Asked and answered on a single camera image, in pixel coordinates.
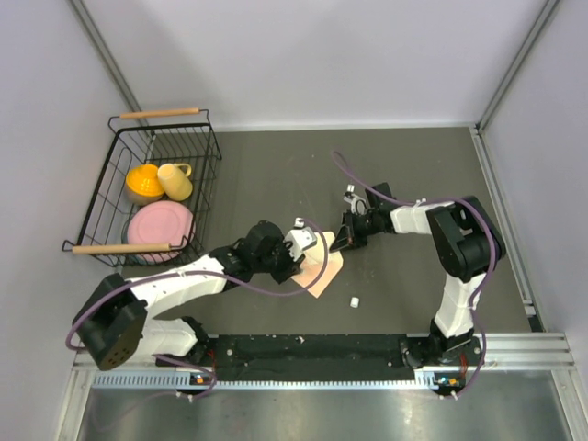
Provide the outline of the pink plate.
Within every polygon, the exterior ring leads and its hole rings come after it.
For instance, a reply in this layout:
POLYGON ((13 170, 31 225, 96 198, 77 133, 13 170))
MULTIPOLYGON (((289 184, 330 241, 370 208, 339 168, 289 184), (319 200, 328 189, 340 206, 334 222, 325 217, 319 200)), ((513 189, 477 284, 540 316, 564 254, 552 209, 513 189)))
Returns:
POLYGON ((136 254, 131 257, 138 265, 160 265, 180 255, 194 238, 194 215, 184 205, 162 200, 141 208, 131 219, 123 234, 127 244, 168 243, 170 252, 136 254))

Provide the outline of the yellow mug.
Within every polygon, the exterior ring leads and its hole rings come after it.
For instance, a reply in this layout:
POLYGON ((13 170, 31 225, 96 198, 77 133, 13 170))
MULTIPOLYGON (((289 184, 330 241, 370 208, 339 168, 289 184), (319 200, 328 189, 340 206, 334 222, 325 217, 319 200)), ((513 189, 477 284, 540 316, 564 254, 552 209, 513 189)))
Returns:
POLYGON ((193 192, 192 167, 187 163, 167 163, 158 168, 157 178, 164 193, 173 201, 184 201, 193 192))

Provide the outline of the orange bowl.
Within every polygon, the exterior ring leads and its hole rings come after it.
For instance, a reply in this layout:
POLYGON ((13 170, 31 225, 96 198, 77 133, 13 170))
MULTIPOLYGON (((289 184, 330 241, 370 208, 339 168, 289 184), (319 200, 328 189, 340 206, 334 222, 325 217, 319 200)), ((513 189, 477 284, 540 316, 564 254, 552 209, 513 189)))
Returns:
POLYGON ((131 169, 125 177, 125 189, 129 200, 138 206, 160 200, 164 190, 157 178, 158 166, 141 164, 131 169))

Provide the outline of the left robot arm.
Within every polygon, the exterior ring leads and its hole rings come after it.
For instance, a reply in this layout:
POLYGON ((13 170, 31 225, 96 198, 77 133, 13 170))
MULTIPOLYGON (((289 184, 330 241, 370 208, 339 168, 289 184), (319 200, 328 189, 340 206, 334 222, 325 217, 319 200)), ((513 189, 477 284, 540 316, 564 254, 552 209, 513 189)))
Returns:
POLYGON ((304 253, 316 243, 314 232, 297 222, 288 233, 260 221, 235 243, 151 277, 126 279, 111 274, 101 280, 73 319, 83 349, 102 371, 136 356, 163 356, 202 362, 209 335, 194 318, 163 320, 161 314, 204 296, 221 294, 268 274, 278 284, 300 272, 304 253))

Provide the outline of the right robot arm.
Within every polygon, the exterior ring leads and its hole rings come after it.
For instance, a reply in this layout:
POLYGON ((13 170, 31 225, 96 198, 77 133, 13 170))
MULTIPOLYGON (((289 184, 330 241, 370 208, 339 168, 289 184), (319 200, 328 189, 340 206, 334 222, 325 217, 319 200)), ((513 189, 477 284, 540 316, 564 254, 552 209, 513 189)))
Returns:
POLYGON ((367 189, 363 198, 350 185, 344 201, 349 208, 330 246, 332 253, 365 247, 369 237, 384 232, 432 237, 446 272, 443 296, 429 335, 419 342, 405 340, 401 353, 412 368, 452 362, 472 342, 472 313, 481 284, 506 254, 502 235, 479 200, 470 196, 458 202, 403 206, 392 200, 384 182, 367 189))

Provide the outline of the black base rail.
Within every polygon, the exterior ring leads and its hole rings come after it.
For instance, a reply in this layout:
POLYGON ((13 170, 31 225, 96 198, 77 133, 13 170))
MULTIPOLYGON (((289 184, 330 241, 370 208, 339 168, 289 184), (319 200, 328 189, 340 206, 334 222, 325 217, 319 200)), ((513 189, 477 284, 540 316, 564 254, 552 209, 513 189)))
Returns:
POLYGON ((159 366, 211 368, 219 381, 336 383, 414 380, 421 368, 454 372, 444 387, 465 386, 469 368, 483 363, 473 334, 446 342, 436 335, 279 334, 211 337, 185 356, 158 355, 159 366))

